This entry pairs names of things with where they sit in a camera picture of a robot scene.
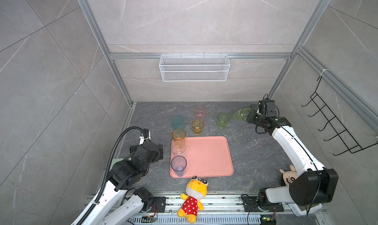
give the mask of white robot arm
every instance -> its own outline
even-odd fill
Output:
[[[337,173],[326,169],[310,153],[286,118],[277,116],[274,100],[266,98],[260,100],[258,105],[251,105],[246,121],[264,128],[281,145],[299,175],[289,186],[261,189],[259,207],[271,203],[295,203],[297,206],[310,205],[311,208],[313,204],[332,200],[338,181]]]

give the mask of clear cup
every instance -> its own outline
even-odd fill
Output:
[[[185,139],[186,139],[186,132],[184,129],[177,128],[172,132],[173,142],[171,145],[171,150],[174,155],[182,154],[185,149]]]
[[[217,125],[220,129],[226,128],[226,125],[228,121],[230,120],[230,117],[226,113],[220,113],[217,116]]]
[[[199,120],[204,120],[205,119],[205,114],[207,112],[207,109],[205,106],[199,105],[195,108],[195,118]]]
[[[186,150],[186,144],[185,142],[172,142],[172,145],[171,145],[171,150],[172,150],[172,153],[175,155],[175,156],[178,156],[178,155],[181,155],[185,150]]]
[[[177,176],[182,177],[186,168],[186,159],[183,156],[176,156],[170,162],[170,166]]]
[[[241,111],[242,111],[242,109],[239,109],[238,111],[236,111],[236,112],[234,113],[234,119],[235,119],[236,121],[241,121],[241,122],[244,121],[244,120],[242,119],[241,114],[240,114]]]
[[[199,120],[199,119],[193,120],[192,122],[193,133],[196,135],[200,135],[202,132],[203,126],[204,124],[202,120]]]
[[[182,116],[176,116],[172,119],[173,129],[176,130],[177,128],[184,129],[185,122]]]
[[[243,119],[244,121],[247,121],[248,115],[250,114],[251,111],[252,111],[252,108],[251,108],[251,107],[244,107],[244,108],[240,111],[240,116],[242,117],[242,119]]]

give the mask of white wire basket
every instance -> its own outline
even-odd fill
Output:
[[[159,68],[163,81],[226,81],[227,55],[162,55]]]

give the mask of yellow cup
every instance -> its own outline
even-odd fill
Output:
[[[192,122],[193,133],[200,135],[203,129],[204,123],[202,120],[196,119]]]

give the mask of gray marble wall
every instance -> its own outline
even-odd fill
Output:
[[[378,0],[332,0],[305,47],[378,112]]]
[[[362,100],[378,112],[378,3],[377,0],[332,0],[310,35],[305,47],[324,65],[332,70]],[[292,67],[282,84],[282,88],[297,107],[304,103],[313,89],[317,78],[313,70],[304,73],[308,66],[303,61]],[[320,86],[322,97],[363,146],[377,142],[377,134],[352,110],[352,108],[328,86]],[[339,173],[340,181],[363,220],[359,224],[378,224],[378,146],[373,146],[356,154],[345,153],[332,156],[331,152],[342,150],[339,141],[324,142],[322,134],[316,130],[324,120],[308,118],[309,108],[298,107],[298,111],[316,141],[324,151],[330,164]],[[343,136],[347,143],[352,141]],[[334,204],[333,216],[341,213]],[[349,213],[360,218],[358,211]]]
[[[70,224],[126,102],[76,0],[1,0],[0,11],[0,224]]]
[[[280,108],[282,116],[293,123],[297,135],[304,140],[314,156],[326,167],[334,168],[339,175],[333,201],[324,204],[333,222],[335,224],[376,224],[378,220],[376,210],[378,206],[376,188],[378,145],[354,154],[346,152],[333,156],[347,148],[338,138],[324,141],[323,139],[329,139],[336,133],[330,125],[327,125],[324,131],[318,130],[324,127],[327,120],[320,113],[314,117],[308,116],[317,111],[313,103],[307,107],[301,106],[310,101],[310,95],[315,91],[318,77],[319,74],[304,60],[297,58],[282,82],[281,93],[278,92],[274,99],[286,99],[287,104]],[[362,147],[377,142],[377,134],[324,80],[320,82],[318,94]],[[324,113],[328,117],[331,116],[330,111],[325,108]],[[336,122],[333,124],[340,132],[340,125]],[[354,142],[347,134],[341,136],[349,147],[354,146]]]
[[[111,52],[291,52],[318,0],[88,0]],[[163,82],[158,60],[117,60],[134,101],[250,101],[284,60],[231,60],[225,82]]]
[[[158,59],[116,60],[134,101],[251,101],[269,92],[284,59],[231,59],[226,81],[161,79]]]

